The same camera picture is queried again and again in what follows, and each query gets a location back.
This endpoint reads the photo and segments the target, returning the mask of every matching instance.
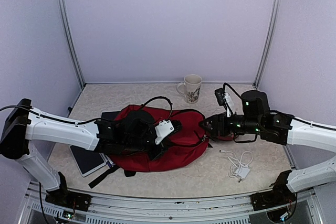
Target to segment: white charger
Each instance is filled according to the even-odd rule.
[[[220,150],[219,152],[233,154],[233,156],[227,155],[227,158],[232,163],[231,167],[230,167],[230,170],[229,170],[229,177],[230,178],[238,177],[239,178],[239,181],[238,181],[239,183],[241,181],[243,181],[250,172],[250,168],[248,168],[248,166],[253,161],[252,152],[250,152],[250,151],[243,152],[242,155],[240,156],[240,159],[237,158],[237,155],[234,152],[224,151],[224,150]],[[251,160],[248,163],[243,163],[243,157],[244,157],[245,154],[250,154],[251,155]]]

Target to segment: cable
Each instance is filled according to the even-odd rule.
[[[270,112],[287,115],[287,114],[285,114],[283,112],[280,112],[280,111],[277,111],[277,110],[270,110]],[[311,125],[313,127],[317,127],[317,128],[321,128],[321,129],[325,129],[325,130],[330,130],[330,131],[336,131],[336,128],[331,128],[331,127],[327,127],[327,126],[323,126],[323,125],[319,125],[319,124],[314,124],[312,122],[308,122],[308,121],[305,121],[305,120],[302,120],[302,119],[299,119],[299,118],[296,118],[296,117],[294,117],[293,120],[298,121],[300,123],[307,124],[307,125]]]
[[[255,135],[254,139],[253,140],[244,140],[244,141],[236,141],[237,139],[237,135],[234,134],[234,138],[233,138],[233,141],[237,144],[247,144],[247,143],[254,143],[255,141],[257,141],[257,137],[258,135]]]
[[[224,82],[224,84],[223,84],[224,93],[225,93],[225,87],[226,86],[228,86],[236,94],[236,96],[238,96],[240,99],[242,99],[240,94],[238,94],[237,91],[234,88],[232,88],[231,85],[227,82]]]
[[[229,177],[230,178],[237,177],[239,175],[240,171],[242,170],[242,168],[248,168],[248,166],[253,161],[253,154],[250,151],[243,152],[242,155],[240,156],[240,159],[238,159],[236,153],[234,153],[234,152],[223,151],[223,150],[220,150],[219,152],[233,154],[233,156],[229,156],[229,155],[226,156],[229,159],[229,161],[232,163],[231,166],[230,166],[230,170],[229,170]],[[244,154],[247,154],[247,153],[251,154],[252,158],[248,163],[243,163]]]
[[[285,219],[285,221],[287,221],[287,220],[289,220],[290,218],[292,218],[292,216],[293,216],[294,213],[295,213],[297,204],[298,204],[298,193],[296,193],[296,200],[295,200],[294,209],[293,209],[293,211],[291,212],[290,216],[289,216],[287,219]]]
[[[74,218],[74,217],[75,217],[75,214],[76,214],[76,210],[75,210],[76,199],[73,200],[73,203],[74,203],[74,207],[72,208],[72,210],[74,211],[74,213],[73,213],[73,217],[72,217],[72,218]]]
[[[5,107],[2,107],[2,108],[0,109],[0,111],[7,110],[7,109],[22,109],[22,110],[26,110],[26,111],[28,111],[28,112],[31,112],[31,113],[34,114],[34,115],[39,115],[37,112],[32,111],[32,110],[30,110],[30,109],[27,109],[27,108],[25,108],[25,107],[19,106],[19,105],[9,105],[9,106],[5,106]]]
[[[41,183],[39,183],[39,184],[40,184],[40,204],[41,204],[42,215],[43,215],[43,218],[44,218],[44,221],[46,222],[46,224],[49,224],[49,222],[47,220],[47,217],[46,217],[46,214],[44,213],[44,210],[43,210],[42,192],[41,192],[42,185],[41,185]]]
[[[158,100],[158,99],[166,100],[169,103],[170,113],[169,113],[168,118],[166,119],[168,121],[170,119],[170,117],[172,116],[172,113],[173,113],[173,103],[167,97],[163,97],[163,96],[153,97],[153,98],[149,99],[148,101],[146,101],[144,104],[142,104],[141,107],[139,108],[139,110],[142,110],[148,103],[150,103],[154,100]]]
[[[59,119],[59,118],[54,118],[54,117],[48,116],[48,115],[39,114],[39,113],[37,113],[37,112],[35,112],[33,110],[30,110],[30,109],[28,109],[26,107],[19,106],[19,105],[5,106],[5,107],[2,107],[0,109],[0,111],[6,110],[6,109],[22,109],[22,110],[28,111],[29,113],[32,113],[32,114],[34,114],[36,116],[39,116],[41,118],[47,118],[47,119],[50,119],[50,120],[53,120],[53,121],[57,121],[57,122],[61,122],[61,123],[68,123],[68,124],[73,124],[73,125],[83,125],[83,124],[87,124],[87,123],[90,123],[90,122],[93,122],[93,121],[99,121],[99,120],[111,122],[111,120],[108,120],[108,119],[105,119],[105,118],[94,118],[94,119],[90,119],[90,120],[87,120],[87,121],[76,123],[76,122],[72,122],[72,121],[62,120],[62,119]]]
[[[293,207],[293,201],[291,201],[290,199],[288,199],[288,201],[289,201],[289,208],[288,208],[288,210],[291,211],[292,207]]]

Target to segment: white wall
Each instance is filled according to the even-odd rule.
[[[270,106],[307,120],[336,125],[336,0],[281,0],[260,89]],[[335,155],[290,148],[298,168]],[[316,188],[329,224],[336,219],[336,183]]]
[[[33,106],[67,115],[80,92],[56,0],[0,0],[0,108],[32,99]],[[10,111],[0,112],[0,132]],[[50,143],[36,143],[44,156]],[[0,222],[11,224],[30,176],[0,155]]]
[[[252,83],[273,0],[66,0],[87,83]]]

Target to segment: white mug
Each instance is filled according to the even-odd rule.
[[[184,77],[184,82],[180,82],[176,90],[177,92],[184,96],[184,100],[187,103],[196,103],[198,101],[198,97],[200,96],[199,92],[201,89],[202,78],[196,74],[189,74]],[[183,92],[179,90],[181,86],[184,86]]]

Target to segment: marble tabletop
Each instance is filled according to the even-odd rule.
[[[218,106],[214,90],[220,84],[202,84],[199,101],[188,104],[176,92],[175,83],[160,84],[88,84],[79,97],[70,115],[72,119],[88,120],[99,117],[102,112],[119,111],[129,104],[142,104],[148,99],[163,95],[173,102],[173,109],[192,108],[201,111],[206,117],[223,112]],[[251,85],[233,85],[238,93],[253,89]],[[231,91],[235,109],[242,113],[242,105]],[[156,100],[150,106],[168,109],[166,101]],[[245,135],[239,140],[253,139]],[[83,178],[70,153],[68,145],[56,144],[49,158],[49,163],[61,171],[69,188],[76,188],[96,193],[148,198],[194,198],[224,196],[249,193],[270,189],[279,173],[290,169],[286,153],[281,145],[258,140],[255,143],[236,144],[234,142],[213,142],[213,148],[186,167],[167,172],[137,173],[134,177],[125,177],[119,169],[109,175],[94,189],[88,184],[103,173],[106,166]],[[226,154],[219,150],[227,150],[237,154],[251,151],[254,160],[250,165],[250,173],[245,180],[229,178],[230,162]]]

